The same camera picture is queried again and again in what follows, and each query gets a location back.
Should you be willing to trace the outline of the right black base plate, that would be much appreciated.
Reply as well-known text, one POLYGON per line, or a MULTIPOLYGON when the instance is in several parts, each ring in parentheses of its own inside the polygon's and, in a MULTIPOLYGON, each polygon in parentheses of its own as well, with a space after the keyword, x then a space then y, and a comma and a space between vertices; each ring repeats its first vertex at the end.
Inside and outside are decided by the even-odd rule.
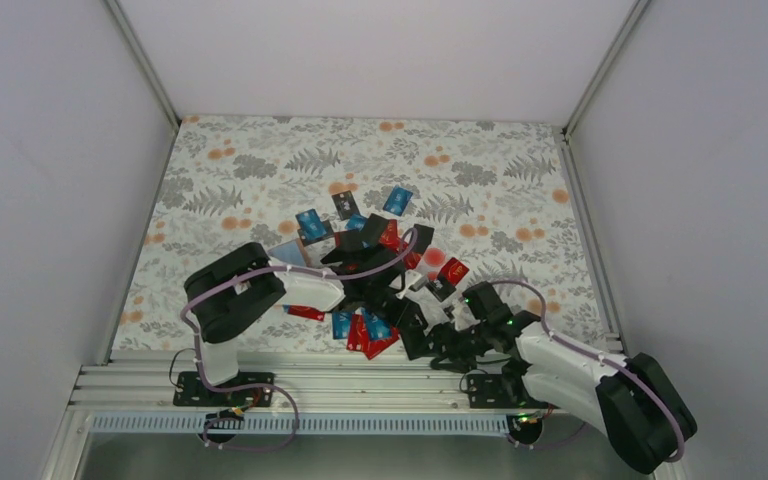
POLYGON ((470 373, 462 390, 472 409, 545 409, 546 402, 532 398, 522 382, 501 374, 470 373))

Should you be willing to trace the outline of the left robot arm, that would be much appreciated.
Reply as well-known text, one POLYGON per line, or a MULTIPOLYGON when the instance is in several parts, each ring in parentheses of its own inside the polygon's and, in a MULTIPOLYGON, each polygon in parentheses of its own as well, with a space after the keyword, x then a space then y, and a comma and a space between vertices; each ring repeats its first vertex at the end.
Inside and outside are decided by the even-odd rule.
POLYGON ((275 306, 321 312, 373 310, 382 316, 398 299, 391 286, 407 280, 406 260, 417 251, 384 245, 336 249, 335 268, 292 265, 247 243, 192 273, 184 281, 187 303, 180 317, 193 330, 199 392, 215 405, 238 391, 236 339, 275 306))

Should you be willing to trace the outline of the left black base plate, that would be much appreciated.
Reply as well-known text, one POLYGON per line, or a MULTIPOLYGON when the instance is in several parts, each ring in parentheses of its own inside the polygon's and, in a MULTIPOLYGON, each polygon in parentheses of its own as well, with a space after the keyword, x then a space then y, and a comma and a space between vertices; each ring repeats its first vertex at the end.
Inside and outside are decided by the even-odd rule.
POLYGON ((196 371, 181 372, 175 381, 172 403, 177 407, 269 407, 274 380, 271 372, 239 372, 214 391, 196 371))

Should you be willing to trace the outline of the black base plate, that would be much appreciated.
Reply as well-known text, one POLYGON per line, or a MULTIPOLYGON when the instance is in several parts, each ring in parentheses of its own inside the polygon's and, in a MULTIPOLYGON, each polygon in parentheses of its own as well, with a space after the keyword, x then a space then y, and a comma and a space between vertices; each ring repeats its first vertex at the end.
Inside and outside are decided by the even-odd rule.
POLYGON ((472 409, 545 409, 546 402, 532 398, 522 382, 501 374, 470 373, 462 390, 472 409))
POLYGON ((239 372, 214 391, 196 371, 181 372, 175 381, 172 403, 177 407, 269 407, 274 380, 271 372, 239 372))

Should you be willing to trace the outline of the blue logo card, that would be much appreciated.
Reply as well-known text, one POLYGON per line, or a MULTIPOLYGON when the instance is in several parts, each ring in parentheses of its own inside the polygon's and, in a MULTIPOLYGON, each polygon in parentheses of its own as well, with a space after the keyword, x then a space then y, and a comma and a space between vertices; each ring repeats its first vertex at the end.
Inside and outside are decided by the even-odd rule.
POLYGON ((393 336, 391 327, 370 310, 362 310, 362 319, 370 341, 388 340, 393 336))

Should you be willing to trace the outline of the tan leather card holder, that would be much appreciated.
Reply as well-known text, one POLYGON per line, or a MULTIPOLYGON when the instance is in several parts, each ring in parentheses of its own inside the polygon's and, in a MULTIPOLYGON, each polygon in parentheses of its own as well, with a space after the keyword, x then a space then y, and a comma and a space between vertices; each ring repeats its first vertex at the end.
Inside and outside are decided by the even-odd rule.
POLYGON ((267 251, 267 253, 270 257, 277 259, 285 264, 295 266, 310 265, 310 257, 305 249, 304 244, 302 243, 302 240, 299 238, 272 247, 267 251))

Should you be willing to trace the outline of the aluminium rail frame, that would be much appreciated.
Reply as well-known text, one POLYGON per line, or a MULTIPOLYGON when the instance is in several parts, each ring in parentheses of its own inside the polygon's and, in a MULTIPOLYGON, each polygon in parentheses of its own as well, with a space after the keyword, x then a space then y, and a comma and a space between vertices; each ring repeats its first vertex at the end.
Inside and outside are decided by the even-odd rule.
MULTIPOLYGON (((242 352, 244 372, 271 372, 278 392, 269 412, 468 414, 460 375, 434 371, 424 361, 384 354, 368 360, 357 352, 242 352)), ((68 405, 72 409, 166 410, 173 406, 170 375, 195 368, 193 354, 115 351, 107 364, 80 369, 68 405)))

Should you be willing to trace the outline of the red card top centre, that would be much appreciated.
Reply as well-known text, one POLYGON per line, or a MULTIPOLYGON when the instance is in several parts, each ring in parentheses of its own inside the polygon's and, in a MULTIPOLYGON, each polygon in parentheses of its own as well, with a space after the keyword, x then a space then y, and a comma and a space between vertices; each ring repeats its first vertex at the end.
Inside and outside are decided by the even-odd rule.
POLYGON ((398 230, 398 223, 395 219, 390 219, 387 226, 379 238, 379 243, 391 251, 398 252, 402 247, 402 240, 398 230))

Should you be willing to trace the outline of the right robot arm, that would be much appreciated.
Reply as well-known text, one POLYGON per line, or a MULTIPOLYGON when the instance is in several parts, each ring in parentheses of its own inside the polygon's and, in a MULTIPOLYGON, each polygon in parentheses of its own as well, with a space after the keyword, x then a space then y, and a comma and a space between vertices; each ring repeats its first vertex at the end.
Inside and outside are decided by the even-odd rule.
POLYGON ((431 367, 477 371, 487 353, 504 356, 500 382, 515 407, 558 407, 601 432, 632 469, 649 474, 680 460, 698 424, 658 361, 612 354, 553 327, 540 314, 515 312, 479 282, 465 292, 443 279, 426 286, 438 307, 428 331, 431 367))

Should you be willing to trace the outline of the red card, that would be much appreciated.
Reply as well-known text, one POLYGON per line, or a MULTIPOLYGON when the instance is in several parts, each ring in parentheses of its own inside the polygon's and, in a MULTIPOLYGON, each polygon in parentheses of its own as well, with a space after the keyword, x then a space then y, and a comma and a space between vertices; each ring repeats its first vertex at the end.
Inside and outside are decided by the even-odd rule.
POLYGON ((398 230, 398 223, 395 219, 390 219, 387 226, 379 238, 379 243, 391 251, 398 252, 402 247, 402 240, 398 230))
POLYGON ((400 340, 397 329, 379 316, 356 313, 351 316, 347 337, 347 350, 362 353, 372 360, 400 340))
POLYGON ((318 322, 322 322, 325 318, 325 313, 312 307, 298 306, 298 305, 284 305, 284 311, 291 316, 310 319, 318 322))
POLYGON ((456 257, 450 257, 441 267, 438 277, 457 286, 469 273, 469 267, 456 257))

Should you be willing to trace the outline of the blue card top right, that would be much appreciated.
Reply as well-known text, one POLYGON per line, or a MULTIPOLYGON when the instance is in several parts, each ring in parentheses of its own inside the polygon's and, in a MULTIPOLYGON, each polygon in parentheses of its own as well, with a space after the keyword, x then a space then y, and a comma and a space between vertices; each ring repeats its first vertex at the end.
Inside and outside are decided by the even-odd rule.
POLYGON ((382 209, 392 215, 402 216, 406 212, 412 197, 412 191, 401 186, 395 186, 388 195, 382 209))

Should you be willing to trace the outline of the black card bottom right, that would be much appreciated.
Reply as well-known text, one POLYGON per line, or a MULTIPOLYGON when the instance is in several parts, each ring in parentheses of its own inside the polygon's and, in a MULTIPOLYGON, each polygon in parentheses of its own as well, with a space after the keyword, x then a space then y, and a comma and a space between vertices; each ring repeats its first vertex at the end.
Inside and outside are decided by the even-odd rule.
POLYGON ((431 341, 426 334, 427 327, 427 322, 420 318, 403 320, 397 327, 409 360, 417 360, 431 353, 431 341))

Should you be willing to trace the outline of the black card upper right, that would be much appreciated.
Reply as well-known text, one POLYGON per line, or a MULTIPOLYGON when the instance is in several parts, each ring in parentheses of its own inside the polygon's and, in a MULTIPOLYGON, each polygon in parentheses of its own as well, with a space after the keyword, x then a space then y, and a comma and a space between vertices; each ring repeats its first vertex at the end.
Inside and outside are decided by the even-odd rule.
POLYGON ((414 224, 413 229, 415 230, 415 243, 412 251, 423 255, 433 241, 435 229, 422 224, 414 224))

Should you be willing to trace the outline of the red card right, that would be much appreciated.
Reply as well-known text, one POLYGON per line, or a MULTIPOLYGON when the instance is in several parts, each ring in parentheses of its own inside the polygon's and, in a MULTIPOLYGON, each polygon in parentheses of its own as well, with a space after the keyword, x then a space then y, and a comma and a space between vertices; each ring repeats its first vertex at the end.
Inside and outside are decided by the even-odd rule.
POLYGON ((438 277, 457 286, 469 273, 469 267, 456 257, 450 257, 441 267, 438 277))

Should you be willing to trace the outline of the black card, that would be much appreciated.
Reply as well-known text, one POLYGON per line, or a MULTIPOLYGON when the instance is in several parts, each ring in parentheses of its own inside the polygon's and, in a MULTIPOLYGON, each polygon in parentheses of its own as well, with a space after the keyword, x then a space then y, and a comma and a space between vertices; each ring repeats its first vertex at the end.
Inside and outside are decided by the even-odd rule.
POLYGON ((422 224, 414 224, 413 229, 415 230, 415 243, 412 251, 423 255, 433 241, 435 229, 422 224))
POLYGON ((427 322, 420 318, 403 320, 397 327, 409 360, 417 360, 431 353, 431 341, 426 334, 427 327, 427 322))

